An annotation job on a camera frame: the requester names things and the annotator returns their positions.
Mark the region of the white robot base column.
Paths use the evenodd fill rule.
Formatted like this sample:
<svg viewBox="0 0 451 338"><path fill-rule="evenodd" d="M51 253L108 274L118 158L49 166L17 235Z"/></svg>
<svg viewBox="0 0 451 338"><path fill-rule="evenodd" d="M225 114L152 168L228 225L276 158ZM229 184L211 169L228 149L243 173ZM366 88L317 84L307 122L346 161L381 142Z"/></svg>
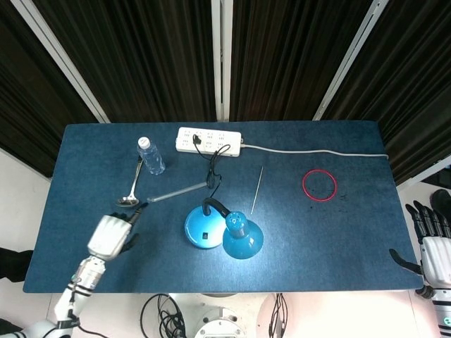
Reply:
<svg viewBox="0 0 451 338"><path fill-rule="evenodd" d="M217 304L206 303L206 310L192 329L191 338L246 338L241 317L231 308L223 306L223 300L237 293L202 293L202 297L218 299Z"/></svg>

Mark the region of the stainless steel ladle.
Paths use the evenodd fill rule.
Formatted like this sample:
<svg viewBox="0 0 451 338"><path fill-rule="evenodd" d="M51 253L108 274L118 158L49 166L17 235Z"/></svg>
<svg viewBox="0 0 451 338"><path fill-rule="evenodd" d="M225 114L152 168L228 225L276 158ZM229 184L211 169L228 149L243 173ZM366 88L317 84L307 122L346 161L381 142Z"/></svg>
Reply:
<svg viewBox="0 0 451 338"><path fill-rule="evenodd" d="M142 168L142 158L139 156L137 161L137 167L135 171L135 176L132 181L132 186L130 188L130 193L127 196L124 196L117 200L117 205L123 208L133 207L139 203L139 199L135 196L136 184L140 175L140 171Z"/></svg>

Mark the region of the clear glass tube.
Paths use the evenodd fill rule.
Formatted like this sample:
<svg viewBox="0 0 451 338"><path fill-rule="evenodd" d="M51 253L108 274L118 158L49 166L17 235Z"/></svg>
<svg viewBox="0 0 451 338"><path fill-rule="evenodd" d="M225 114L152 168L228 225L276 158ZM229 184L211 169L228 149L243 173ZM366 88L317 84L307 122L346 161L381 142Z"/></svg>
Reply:
<svg viewBox="0 0 451 338"><path fill-rule="evenodd" d="M148 203L156 203L156 202L159 202L159 201L170 199L170 198L175 197L175 196L180 196L182 194L186 194L188 192L192 192L192 191L195 191L195 190L198 190L198 189L202 189L202 188L204 188L206 186L207 186L207 183L205 183L205 182L194 184L192 186L185 187L185 188L182 188L182 189L179 189L179 190L175 190L173 192L169 192L169 193L163 194L161 196L150 197L150 198L147 199L147 202Z"/></svg>

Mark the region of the dark brown curtain panel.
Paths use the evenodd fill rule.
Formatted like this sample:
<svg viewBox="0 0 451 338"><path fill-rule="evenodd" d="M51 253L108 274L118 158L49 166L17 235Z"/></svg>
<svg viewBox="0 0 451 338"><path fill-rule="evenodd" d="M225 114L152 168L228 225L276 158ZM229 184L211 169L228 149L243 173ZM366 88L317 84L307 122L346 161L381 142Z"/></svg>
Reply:
<svg viewBox="0 0 451 338"><path fill-rule="evenodd" d="M216 120L211 0L33 0L113 123Z"/></svg>
<svg viewBox="0 0 451 338"><path fill-rule="evenodd" d="M312 120L372 0L234 0L230 120Z"/></svg>
<svg viewBox="0 0 451 338"><path fill-rule="evenodd" d="M376 121L397 184L451 155L451 0L389 0L322 118Z"/></svg>
<svg viewBox="0 0 451 338"><path fill-rule="evenodd" d="M51 177L66 126L95 122L10 0L0 0L0 149Z"/></svg>

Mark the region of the white power strip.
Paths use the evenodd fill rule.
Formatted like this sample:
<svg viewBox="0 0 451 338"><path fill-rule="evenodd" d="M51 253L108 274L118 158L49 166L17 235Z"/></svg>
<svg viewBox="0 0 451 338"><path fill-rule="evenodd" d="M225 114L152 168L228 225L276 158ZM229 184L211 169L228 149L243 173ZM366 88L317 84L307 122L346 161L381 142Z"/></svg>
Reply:
<svg viewBox="0 0 451 338"><path fill-rule="evenodd" d="M240 155L242 135L239 132L210 130L194 127L180 127L175 140L179 152L238 157Z"/></svg>

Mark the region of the blue desk lamp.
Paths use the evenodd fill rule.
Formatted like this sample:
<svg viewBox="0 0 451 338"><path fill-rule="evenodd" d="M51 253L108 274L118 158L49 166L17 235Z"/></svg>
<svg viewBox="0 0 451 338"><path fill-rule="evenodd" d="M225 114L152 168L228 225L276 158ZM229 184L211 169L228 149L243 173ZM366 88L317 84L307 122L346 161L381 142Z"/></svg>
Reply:
<svg viewBox="0 0 451 338"><path fill-rule="evenodd" d="M222 246L230 257L238 260L257 255L264 245L264 233L256 223L210 197L188 214L184 228L187 239L195 247Z"/></svg>

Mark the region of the blue table cloth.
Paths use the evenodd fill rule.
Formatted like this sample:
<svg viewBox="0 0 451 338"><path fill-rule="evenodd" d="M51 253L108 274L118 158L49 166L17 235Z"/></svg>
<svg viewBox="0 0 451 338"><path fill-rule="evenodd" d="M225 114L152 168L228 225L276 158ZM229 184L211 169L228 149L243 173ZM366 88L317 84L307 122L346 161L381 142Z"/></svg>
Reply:
<svg viewBox="0 0 451 338"><path fill-rule="evenodd" d="M62 292L101 217L118 210L132 184L137 140L155 141L166 170L140 174L141 200L202 182L208 163L175 148L177 123L77 124L65 129L24 291ZM238 293L405 290L421 278L389 250L415 259L377 123L280 121L221 123L247 148L221 158L215 197L264 233L247 260L222 247L198 249L184 231L208 189L150 203L131 250L106 264L98 292ZM251 215L261 166L261 185Z"/></svg>

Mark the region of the thin white stick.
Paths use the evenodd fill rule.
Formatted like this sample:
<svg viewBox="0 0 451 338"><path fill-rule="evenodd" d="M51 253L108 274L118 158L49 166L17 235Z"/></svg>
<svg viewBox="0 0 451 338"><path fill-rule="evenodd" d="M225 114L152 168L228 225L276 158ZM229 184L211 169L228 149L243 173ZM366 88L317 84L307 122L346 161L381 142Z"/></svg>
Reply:
<svg viewBox="0 0 451 338"><path fill-rule="evenodd" d="M253 213L254 213L254 209L255 209L256 202L257 202L258 193L259 193L259 188L260 188L260 185L261 185L261 179L262 179L262 176L263 176L263 171L264 171L264 167L261 166L260 173L259 173L259 179L257 181L257 187L256 187L256 190L255 190L254 199L253 199L253 202L252 202L251 215L253 215Z"/></svg>

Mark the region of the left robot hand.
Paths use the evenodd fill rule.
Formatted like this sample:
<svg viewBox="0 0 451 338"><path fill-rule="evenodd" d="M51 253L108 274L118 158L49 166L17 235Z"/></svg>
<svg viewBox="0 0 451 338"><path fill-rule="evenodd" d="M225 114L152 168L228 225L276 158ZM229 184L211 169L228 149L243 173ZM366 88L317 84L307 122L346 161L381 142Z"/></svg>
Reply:
<svg viewBox="0 0 451 338"><path fill-rule="evenodd" d="M103 261L111 261L133 248L140 234L134 233L129 239L128 236L148 205L147 202L140 204L132 215L126 213L104 215L88 242L89 254Z"/></svg>

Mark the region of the white partition frame post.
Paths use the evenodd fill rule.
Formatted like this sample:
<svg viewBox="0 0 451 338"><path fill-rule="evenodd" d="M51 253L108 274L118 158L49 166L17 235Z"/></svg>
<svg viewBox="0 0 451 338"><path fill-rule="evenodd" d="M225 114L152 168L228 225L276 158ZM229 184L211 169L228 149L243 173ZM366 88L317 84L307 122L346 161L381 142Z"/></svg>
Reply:
<svg viewBox="0 0 451 338"><path fill-rule="evenodd" d="M99 123L110 123L101 104L33 0L9 0Z"/></svg>
<svg viewBox="0 0 451 338"><path fill-rule="evenodd" d="M320 120L324 116L327 108L329 107L331 101L334 99L336 93L338 92L344 79L350 71L350 68L354 64L365 42L367 41L369 35L373 31L376 23L383 14L389 2L390 0L372 0L371 5L369 6L369 9L366 12L355 36L353 37L345 55L343 56L342 61L340 62L340 65L336 70L334 77L326 90L326 93L323 95L321 103L316 109L312 120Z"/></svg>
<svg viewBox="0 0 451 338"><path fill-rule="evenodd" d="M214 97L219 122L230 120L233 5L233 0L211 0Z"/></svg>

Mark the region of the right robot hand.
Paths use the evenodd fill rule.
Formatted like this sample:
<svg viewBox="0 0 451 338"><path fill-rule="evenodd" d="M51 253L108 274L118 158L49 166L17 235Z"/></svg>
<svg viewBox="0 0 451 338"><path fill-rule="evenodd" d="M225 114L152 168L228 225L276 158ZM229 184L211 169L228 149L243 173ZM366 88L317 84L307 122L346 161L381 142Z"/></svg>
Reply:
<svg viewBox="0 0 451 338"><path fill-rule="evenodd" d="M451 224L439 211L418 201L405 208L414 223L421 262L406 261L395 249L391 258L402 268L420 275L433 289L451 289Z"/></svg>

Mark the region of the clear plastic water bottle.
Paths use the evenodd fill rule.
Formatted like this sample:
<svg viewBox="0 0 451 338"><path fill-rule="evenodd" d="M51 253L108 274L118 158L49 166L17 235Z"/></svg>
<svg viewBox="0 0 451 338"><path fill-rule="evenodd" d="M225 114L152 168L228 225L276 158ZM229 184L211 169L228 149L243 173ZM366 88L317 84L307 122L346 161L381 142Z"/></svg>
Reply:
<svg viewBox="0 0 451 338"><path fill-rule="evenodd" d="M160 175L164 172L166 165L154 141L148 137L140 137L137 141L137 151L151 174Z"/></svg>

